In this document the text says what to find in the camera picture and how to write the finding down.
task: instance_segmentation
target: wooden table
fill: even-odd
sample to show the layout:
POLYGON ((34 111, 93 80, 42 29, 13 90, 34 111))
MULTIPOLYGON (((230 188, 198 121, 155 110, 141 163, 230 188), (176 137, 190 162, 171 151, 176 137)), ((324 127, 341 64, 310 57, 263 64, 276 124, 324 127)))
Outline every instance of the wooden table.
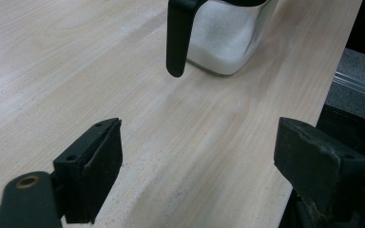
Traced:
POLYGON ((0 0, 0 198, 119 117, 124 164, 94 227, 277 227, 279 117, 317 122, 360 2, 280 0, 239 73, 175 79, 165 0, 0 0))

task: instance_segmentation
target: gray surface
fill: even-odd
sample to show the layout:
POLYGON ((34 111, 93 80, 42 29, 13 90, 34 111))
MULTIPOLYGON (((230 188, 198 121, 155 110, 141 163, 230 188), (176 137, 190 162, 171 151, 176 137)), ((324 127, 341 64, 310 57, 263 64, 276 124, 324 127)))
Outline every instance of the gray surface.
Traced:
POLYGON ((337 71, 365 80, 365 54, 345 48, 337 71))
MULTIPOLYGON (((345 49, 337 71, 365 81, 365 55, 345 49)), ((343 85, 331 85, 325 104, 365 119, 365 95, 343 85)))

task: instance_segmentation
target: light wood surface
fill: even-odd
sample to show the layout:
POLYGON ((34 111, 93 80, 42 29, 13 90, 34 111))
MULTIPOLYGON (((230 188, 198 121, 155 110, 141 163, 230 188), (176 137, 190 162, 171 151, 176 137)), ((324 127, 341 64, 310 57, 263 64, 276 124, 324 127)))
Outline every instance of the light wood surface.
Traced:
POLYGON ((277 227, 279 117, 317 122, 360 2, 279 0, 239 73, 175 79, 165 0, 0 0, 0 199, 119 117, 124 164, 94 227, 277 227))

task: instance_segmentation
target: screw hole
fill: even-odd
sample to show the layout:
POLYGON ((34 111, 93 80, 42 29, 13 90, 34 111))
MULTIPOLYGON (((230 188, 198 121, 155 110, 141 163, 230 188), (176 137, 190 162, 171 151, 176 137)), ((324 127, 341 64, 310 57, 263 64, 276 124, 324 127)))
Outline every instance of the screw hole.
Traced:
POLYGON ((36 184, 38 182, 38 180, 39 180, 39 178, 37 176, 25 177, 16 183, 16 187, 18 189, 30 188, 31 186, 36 184))
POLYGON ((76 156, 74 156, 74 155, 69 155, 69 156, 67 156, 67 161, 75 161, 76 160, 76 156))

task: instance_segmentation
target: clear container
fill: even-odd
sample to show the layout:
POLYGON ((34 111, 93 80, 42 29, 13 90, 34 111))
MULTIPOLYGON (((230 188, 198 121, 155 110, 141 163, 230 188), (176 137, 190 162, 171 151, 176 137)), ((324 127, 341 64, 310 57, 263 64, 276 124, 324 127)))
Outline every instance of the clear container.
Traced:
POLYGON ((278 2, 235 0, 228 3, 220 0, 197 0, 199 3, 193 8, 193 14, 185 15, 189 9, 181 6, 183 1, 190 2, 169 0, 167 21, 167 69, 176 77, 183 74, 186 59, 196 66, 220 75, 231 75, 239 71, 259 45, 278 2), (194 16, 188 22, 188 27, 184 15, 187 18, 194 16))

